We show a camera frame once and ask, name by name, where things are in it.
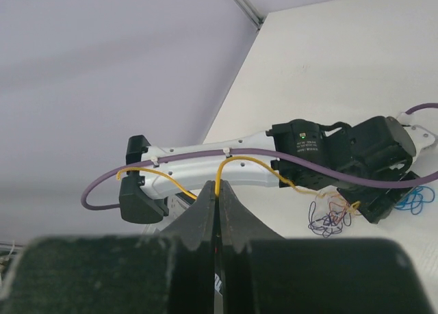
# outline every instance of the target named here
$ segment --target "yellow cord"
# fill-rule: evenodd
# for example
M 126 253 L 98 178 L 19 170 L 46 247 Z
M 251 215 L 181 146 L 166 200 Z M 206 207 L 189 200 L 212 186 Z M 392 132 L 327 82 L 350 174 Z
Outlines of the yellow cord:
M 171 181 L 172 183 L 174 183 L 180 190 L 181 192 L 183 192 L 186 196 L 189 196 L 190 198 L 192 198 L 193 200 L 196 200 L 198 197 L 195 196 L 192 192 L 187 191 L 184 186 L 182 186 L 180 183 L 178 183 L 176 180 L 174 180 L 172 177 L 170 177 L 167 174 L 164 174 L 163 172 L 160 172 L 158 170 L 154 170 L 154 169 L 148 169 L 148 168 L 141 168 L 141 167 L 128 167 L 128 168 L 123 168 L 121 170 L 119 170 L 116 174 L 116 178 L 117 181 L 120 180 L 120 176 L 122 173 L 124 172 L 131 172 L 132 170 L 138 171 L 138 172 L 151 172 L 153 174 L 157 174 L 160 176 L 163 176 L 164 178 L 167 178 L 169 181 Z
M 252 157 L 247 157 L 245 155 L 236 155 L 234 157 L 230 157 L 228 159 L 225 159 L 224 161 L 222 161 L 222 163 L 219 165 L 218 168 L 218 172 L 216 173 L 216 183 L 214 185 L 214 194 L 216 196 L 219 196 L 220 193 L 220 176 L 222 175 L 222 171 L 224 169 L 224 166 L 231 162 L 231 161 L 235 161 L 235 160 L 248 160 L 248 161 L 252 161 L 255 163 L 258 163 L 260 166 L 262 166 L 263 168 L 269 170 L 271 173 L 273 173 L 280 181 L 282 181 L 284 184 L 288 184 L 290 187 L 292 187 L 295 191 L 297 191 L 298 193 L 301 194 L 315 194 L 318 198 L 324 198 L 327 194 L 330 194 L 332 192 L 327 192 L 327 193 L 323 193 L 320 194 L 319 192 L 316 191 L 311 191 L 311 190 L 306 190 L 306 189 L 298 189 L 295 184 L 290 181 L 289 179 L 284 178 L 283 176 L 281 176 L 278 172 L 276 172 L 275 170 L 273 170 L 270 166 L 268 166 L 266 163 L 252 158 Z

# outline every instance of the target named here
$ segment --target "white cable clip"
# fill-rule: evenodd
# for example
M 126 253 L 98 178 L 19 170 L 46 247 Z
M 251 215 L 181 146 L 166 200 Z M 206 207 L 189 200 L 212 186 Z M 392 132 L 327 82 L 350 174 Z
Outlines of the white cable clip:
M 158 167 L 159 166 L 159 164 L 158 164 L 158 157 L 156 157 L 156 156 L 151 157 L 151 161 L 152 161 L 154 167 Z
M 230 148 L 223 148 L 222 151 L 224 151 L 225 157 L 229 158 L 231 156 Z
M 407 114 L 406 112 L 400 112 L 397 116 L 397 121 L 402 124 L 409 126 L 412 123 L 413 114 Z

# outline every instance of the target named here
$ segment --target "white table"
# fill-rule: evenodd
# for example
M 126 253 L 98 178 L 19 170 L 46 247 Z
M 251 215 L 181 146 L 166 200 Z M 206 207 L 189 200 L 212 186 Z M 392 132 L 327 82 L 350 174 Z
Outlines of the white table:
M 239 138 L 295 118 L 355 125 L 437 101 L 438 0 L 339 0 L 272 13 L 262 27 L 206 142 Z M 416 114 L 438 132 L 438 112 Z M 420 175 L 438 170 L 438 151 L 420 158 Z M 438 190 L 438 183 L 429 186 Z M 309 203 L 290 188 L 235 187 L 239 199 L 285 237 L 318 237 Z M 386 237 L 412 258 L 438 309 L 438 203 L 393 211 L 377 225 L 362 217 L 334 237 Z

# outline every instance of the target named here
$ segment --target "blue string bundle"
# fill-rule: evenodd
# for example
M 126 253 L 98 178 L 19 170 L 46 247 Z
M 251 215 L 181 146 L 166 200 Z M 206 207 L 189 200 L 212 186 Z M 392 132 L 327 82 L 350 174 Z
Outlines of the blue string bundle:
M 316 235 L 325 238 L 331 235 L 340 234 L 344 226 L 351 225 L 351 213 L 343 213 L 342 210 L 331 210 L 321 218 L 315 218 L 316 201 L 312 201 L 309 206 L 309 225 L 310 230 Z
M 434 200 L 435 191 L 433 188 L 429 186 L 417 186 L 411 193 L 405 196 L 404 199 L 394 207 L 394 209 L 410 211 L 412 215 L 418 215 L 423 211 L 425 203 L 431 203 Z

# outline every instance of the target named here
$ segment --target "robotic arm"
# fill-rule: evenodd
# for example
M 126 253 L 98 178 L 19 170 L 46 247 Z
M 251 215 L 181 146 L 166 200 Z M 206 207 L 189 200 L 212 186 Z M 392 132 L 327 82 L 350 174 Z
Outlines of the robotic arm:
M 238 140 L 221 143 L 160 148 L 151 146 L 142 135 L 129 140 L 127 165 L 151 160 L 154 169 L 169 174 L 187 189 L 200 189 L 214 180 L 220 163 L 230 149 L 257 148 L 277 151 L 304 159 L 332 171 L 375 181 L 416 179 L 411 171 L 415 160 L 437 143 L 437 136 L 421 126 L 402 125 L 393 117 L 377 116 L 351 127 L 344 122 L 331 126 L 306 120 L 274 125 Z M 221 150 L 220 155 L 166 161 L 166 157 Z M 359 211 L 371 223 L 385 218 L 412 187 L 374 188 L 336 179 L 284 159 L 253 155 L 278 170 L 297 186 L 319 190 L 329 185 L 349 202 L 361 202 Z M 222 178 L 231 185 L 286 187 L 263 167 L 253 162 L 232 161 L 224 167 Z M 150 224 L 168 214 L 166 197 L 179 189 L 168 179 L 147 172 L 130 172 L 120 187 L 122 218 L 129 222 Z

